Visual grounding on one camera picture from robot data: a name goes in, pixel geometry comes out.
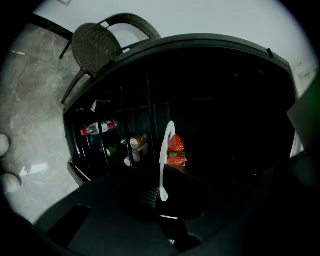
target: red bottle cap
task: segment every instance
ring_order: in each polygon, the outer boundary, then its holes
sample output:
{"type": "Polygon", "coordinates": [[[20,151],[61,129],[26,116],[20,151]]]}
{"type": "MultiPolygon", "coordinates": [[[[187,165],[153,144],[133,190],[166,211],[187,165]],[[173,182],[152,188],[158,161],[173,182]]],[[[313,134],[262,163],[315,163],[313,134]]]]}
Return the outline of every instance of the red bottle cap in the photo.
{"type": "Polygon", "coordinates": [[[87,135],[87,130],[86,129],[81,129],[81,135],[86,136],[87,135]]]}

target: chair leg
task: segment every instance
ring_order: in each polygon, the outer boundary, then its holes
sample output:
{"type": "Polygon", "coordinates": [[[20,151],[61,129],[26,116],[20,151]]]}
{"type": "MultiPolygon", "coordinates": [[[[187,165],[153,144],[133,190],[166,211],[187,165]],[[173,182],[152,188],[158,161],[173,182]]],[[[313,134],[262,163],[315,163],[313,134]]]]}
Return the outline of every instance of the chair leg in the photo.
{"type": "Polygon", "coordinates": [[[64,104],[66,101],[66,98],[69,96],[72,89],[76,86],[76,84],[79,82],[79,80],[86,74],[87,72],[84,69],[80,69],[79,73],[75,76],[71,84],[69,85],[68,89],[66,90],[62,100],[61,104],[64,104]]]}
{"type": "Polygon", "coordinates": [[[66,51],[68,50],[69,46],[71,45],[72,42],[72,38],[69,40],[69,42],[67,43],[67,45],[65,46],[63,52],[60,55],[60,59],[62,59],[62,57],[65,55],[66,51]]]}

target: plastic bottle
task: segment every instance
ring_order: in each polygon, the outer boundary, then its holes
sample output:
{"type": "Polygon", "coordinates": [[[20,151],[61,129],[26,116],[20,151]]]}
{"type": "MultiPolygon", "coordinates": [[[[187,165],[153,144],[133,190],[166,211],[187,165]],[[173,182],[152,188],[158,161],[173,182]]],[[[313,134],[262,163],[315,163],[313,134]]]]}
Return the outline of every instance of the plastic bottle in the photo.
{"type": "Polygon", "coordinates": [[[141,147],[143,144],[145,144],[145,142],[148,139],[148,134],[146,132],[138,135],[138,136],[133,136],[130,139],[130,144],[131,144],[131,148],[133,148],[134,150],[141,147]]]}
{"type": "MultiPolygon", "coordinates": [[[[133,161],[138,163],[141,159],[148,153],[149,144],[145,143],[142,147],[137,148],[136,150],[132,150],[133,161]]],[[[130,166],[129,156],[124,159],[124,163],[126,166],[130,166]]]]}
{"type": "MultiPolygon", "coordinates": [[[[102,133],[112,131],[115,128],[118,127],[118,123],[115,120],[110,120],[106,122],[101,122],[102,126],[102,133]]],[[[87,136],[87,135],[98,135],[99,134],[99,128],[98,128],[98,123],[92,123],[90,124],[86,129],[81,129],[81,135],[82,136],[87,136]]]]}
{"type": "Polygon", "coordinates": [[[108,157],[114,156],[117,153],[117,151],[118,151],[118,144],[114,144],[106,149],[106,153],[108,154],[108,157]]]}

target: strawberry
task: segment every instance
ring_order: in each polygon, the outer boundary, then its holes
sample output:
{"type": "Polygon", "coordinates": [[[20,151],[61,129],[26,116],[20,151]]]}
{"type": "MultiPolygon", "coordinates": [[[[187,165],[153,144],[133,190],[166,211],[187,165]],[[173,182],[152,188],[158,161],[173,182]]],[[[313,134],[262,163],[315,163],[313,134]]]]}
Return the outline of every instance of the strawberry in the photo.
{"type": "Polygon", "coordinates": [[[174,157],[168,156],[167,163],[169,165],[180,166],[186,161],[186,158],[183,155],[176,154],[174,157]]]}
{"type": "Polygon", "coordinates": [[[178,134],[173,135],[169,140],[168,149],[172,152],[180,152],[185,149],[184,143],[178,134]]]}

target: floor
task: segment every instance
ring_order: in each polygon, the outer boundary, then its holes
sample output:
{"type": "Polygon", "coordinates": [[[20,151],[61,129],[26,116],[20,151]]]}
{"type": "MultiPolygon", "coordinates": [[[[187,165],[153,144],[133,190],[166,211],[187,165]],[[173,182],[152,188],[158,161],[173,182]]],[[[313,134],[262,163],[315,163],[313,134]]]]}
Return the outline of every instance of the floor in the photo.
{"type": "Polygon", "coordinates": [[[0,133],[10,139],[0,169],[20,177],[21,188],[7,198],[31,223],[78,187],[67,170],[70,155],[60,100],[80,68],[70,48],[59,59],[66,44],[66,39],[28,24],[0,75],[0,133]]]}

